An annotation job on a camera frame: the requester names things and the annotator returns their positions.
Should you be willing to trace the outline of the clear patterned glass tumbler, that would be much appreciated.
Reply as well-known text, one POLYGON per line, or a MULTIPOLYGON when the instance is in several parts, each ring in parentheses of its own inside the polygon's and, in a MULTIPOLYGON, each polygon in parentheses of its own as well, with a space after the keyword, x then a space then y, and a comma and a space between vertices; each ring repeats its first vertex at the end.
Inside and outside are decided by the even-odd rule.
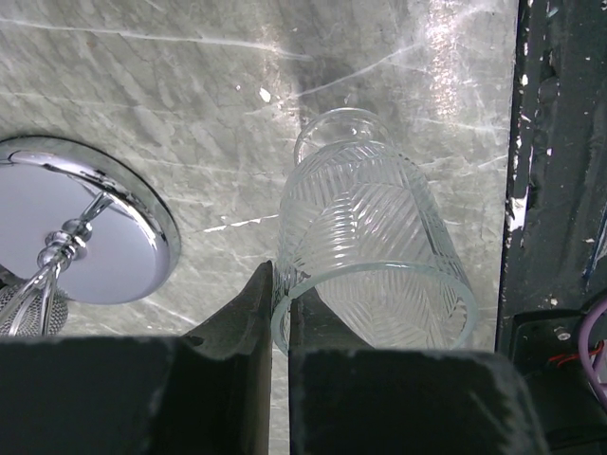
POLYGON ((378 348, 458 349, 478 306, 428 181, 381 119, 338 108, 310 121, 279 208, 271 320, 289 346, 297 303, 317 297, 378 348))

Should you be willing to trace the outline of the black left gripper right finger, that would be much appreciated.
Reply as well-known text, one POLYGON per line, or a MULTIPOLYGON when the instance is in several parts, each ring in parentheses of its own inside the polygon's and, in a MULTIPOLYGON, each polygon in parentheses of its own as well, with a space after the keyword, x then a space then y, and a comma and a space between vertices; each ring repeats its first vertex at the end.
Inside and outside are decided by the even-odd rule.
POLYGON ((294 454, 545 454, 528 388, 504 357, 381 350, 310 290, 291 307, 294 454))

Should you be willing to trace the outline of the chrome wine glass rack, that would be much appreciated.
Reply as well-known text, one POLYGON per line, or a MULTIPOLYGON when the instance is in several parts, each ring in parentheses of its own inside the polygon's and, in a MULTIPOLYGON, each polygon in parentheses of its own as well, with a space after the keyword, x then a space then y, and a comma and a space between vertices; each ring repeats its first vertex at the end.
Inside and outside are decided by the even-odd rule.
POLYGON ((173 215, 142 177, 80 142, 20 136, 1 143, 1 281, 19 282, 1 324, 42 293, 48 335, 57 290, 67 302, 144 299, 181 253, 173 215))

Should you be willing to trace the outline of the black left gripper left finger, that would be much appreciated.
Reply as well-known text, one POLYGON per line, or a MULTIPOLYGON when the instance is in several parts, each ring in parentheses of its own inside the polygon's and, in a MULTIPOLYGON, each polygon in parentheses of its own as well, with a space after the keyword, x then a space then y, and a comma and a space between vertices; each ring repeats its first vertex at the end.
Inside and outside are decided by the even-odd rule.
POLYGON ((180 337, 5 337, 5 454, 265 454, 272 265, 180 337))

